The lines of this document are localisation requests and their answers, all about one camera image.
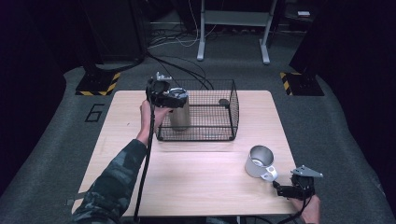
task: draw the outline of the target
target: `camouflage sleeve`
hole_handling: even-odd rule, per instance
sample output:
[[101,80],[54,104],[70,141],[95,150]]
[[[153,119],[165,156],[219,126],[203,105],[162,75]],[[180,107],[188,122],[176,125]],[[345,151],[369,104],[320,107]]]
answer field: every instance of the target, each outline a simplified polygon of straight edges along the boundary
[[91,185],[72,223],[119,223],[131,201],[146,146],[132,140]]

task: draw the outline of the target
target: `black wire mesh basket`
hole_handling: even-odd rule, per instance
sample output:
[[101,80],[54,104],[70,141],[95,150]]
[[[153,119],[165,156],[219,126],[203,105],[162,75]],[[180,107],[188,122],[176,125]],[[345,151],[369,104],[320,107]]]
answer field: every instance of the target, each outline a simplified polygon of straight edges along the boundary
[[170,88],[182,88],[189,95],[183,108],[188,122],[175,125],[170,112],[157,129],[159,141],[233,141],[239,122],[239,103],[233,79],[169,80]]

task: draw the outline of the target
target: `table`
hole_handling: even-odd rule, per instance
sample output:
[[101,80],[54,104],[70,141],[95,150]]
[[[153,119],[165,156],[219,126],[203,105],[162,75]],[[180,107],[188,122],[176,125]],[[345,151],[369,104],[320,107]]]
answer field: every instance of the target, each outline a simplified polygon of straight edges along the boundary
[[[248,151],[256,145],[273,150],[277,182],[290,185],[295,168],[286,135],[269,91],[238,91],[239,126],[230,142],[159,142],[153,138],[141,217],[243,216],[292,214],[291,203],[276,195],[272,183],[245,171]],[[108,163],[140,128],[144,91],[117,91],[79,192],[87,191]],[[140,170],[125,216],[133,216]],[[72,212],[82,200],[76,200]]]
[[198,47],[197,60],[202,61],[205,54],[205,25],[221,24],[221,25],[245,25],[245,26],[261,26],[265,27],[264,35],[259,40],[260,49],[262,51],[262,62],[270,63],[266,42],[270,32],[272,19],[274,17],[276,1],[272,0],[269,12],[239,12],[239,11],[221,11],[221,10],[205,10],[205,0],[201,3],[201,36]]

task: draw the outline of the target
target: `mug handle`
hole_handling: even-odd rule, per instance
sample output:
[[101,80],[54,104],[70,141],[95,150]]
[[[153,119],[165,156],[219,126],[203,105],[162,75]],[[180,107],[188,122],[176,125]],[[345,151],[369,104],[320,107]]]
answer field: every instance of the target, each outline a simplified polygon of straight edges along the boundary
[[267,168],[265,168],[267,170],[267,172],[263,175],[261,175],[262,179],[266,180],[266,181],[274,181],[277,179],[277,172],[274,166],[269,166]]

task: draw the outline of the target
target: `white metal stand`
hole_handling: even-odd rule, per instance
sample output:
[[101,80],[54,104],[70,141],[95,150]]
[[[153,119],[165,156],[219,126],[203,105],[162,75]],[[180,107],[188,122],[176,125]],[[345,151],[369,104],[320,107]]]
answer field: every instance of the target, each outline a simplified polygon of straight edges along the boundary
[[205,10],[205,0],[201,4],[201,37],[198,48],[197,60],[202,61],[205,54],[205,25],[245,25],[265,27],[264,35],[259,44],[262,50],[262,61],[264,64],[270,63],[266,42],[270,32],[276,1],[273,0],[269,12],[238,12],[238,11],[214,11]]

